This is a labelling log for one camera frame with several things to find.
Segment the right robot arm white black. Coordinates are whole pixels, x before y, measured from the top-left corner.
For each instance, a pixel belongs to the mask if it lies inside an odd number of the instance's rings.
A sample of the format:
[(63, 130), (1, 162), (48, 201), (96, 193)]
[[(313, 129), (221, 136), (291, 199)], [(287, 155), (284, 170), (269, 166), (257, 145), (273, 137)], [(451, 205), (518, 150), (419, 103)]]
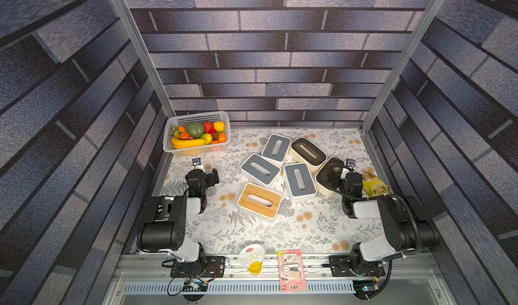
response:
[(354, 244), (344, 259), (327, 267), (357, 277), (380, 278), (388, 274), (384, 265), (394, 259), (415, 255), (437, 246), (437, 227), (413, 196), (400, 196), (374, 173), (360, 174), (345, 166), (329, 167), (324, 187), (342, 196), (342, 209), (353, 220), (380, 220), (383, 232)]

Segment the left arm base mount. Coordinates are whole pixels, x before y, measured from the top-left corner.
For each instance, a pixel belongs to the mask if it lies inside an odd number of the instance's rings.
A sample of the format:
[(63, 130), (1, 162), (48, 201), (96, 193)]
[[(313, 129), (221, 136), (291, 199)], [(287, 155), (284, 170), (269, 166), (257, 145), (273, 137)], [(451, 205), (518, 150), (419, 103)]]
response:
[(176, 262), (171, 268), (170, 276), (171, 278), (223, 278), (226, 260), (225, 256), (205, 256), (193, 263)]

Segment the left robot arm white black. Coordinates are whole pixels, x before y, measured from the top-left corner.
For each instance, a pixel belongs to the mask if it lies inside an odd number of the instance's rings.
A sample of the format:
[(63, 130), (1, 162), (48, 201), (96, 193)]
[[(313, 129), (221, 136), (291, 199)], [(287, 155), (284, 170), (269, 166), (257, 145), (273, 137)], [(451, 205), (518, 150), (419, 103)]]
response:
[(166, 252), (173, 257), (173, 268), (181, 273), (202, 275), (209, 264), (202, 244), (186, 235), (189, 215), (204, 213), (207, 190), (219, 183), (217, 170), (206, 173), (191, 170), (186, 175), (187, 189), (178, 196), (158, 196), (144, 208), (136, 229), (136, 245), (147, 253)]

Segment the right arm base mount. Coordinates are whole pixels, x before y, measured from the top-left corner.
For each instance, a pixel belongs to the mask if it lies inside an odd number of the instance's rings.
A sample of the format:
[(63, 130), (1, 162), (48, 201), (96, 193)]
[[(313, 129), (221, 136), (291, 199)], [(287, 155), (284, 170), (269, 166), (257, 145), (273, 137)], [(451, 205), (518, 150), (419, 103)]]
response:
[(365, 262), (362, 258), (351, 259), (348, 255), (329, 256), (329, 268), (333, 277), (375, 277), (386, 275), (380, 262)]

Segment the bamboo lid tissue box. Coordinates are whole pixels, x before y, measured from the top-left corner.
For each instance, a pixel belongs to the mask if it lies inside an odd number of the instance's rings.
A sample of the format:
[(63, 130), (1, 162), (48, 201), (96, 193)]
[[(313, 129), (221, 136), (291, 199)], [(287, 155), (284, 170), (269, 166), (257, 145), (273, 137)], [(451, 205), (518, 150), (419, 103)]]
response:
[(259, 220), (272, 223), (281, 206), (282, 195), (256, 184), (247, 183), (240, 194), (237, 206), (240, 211)]

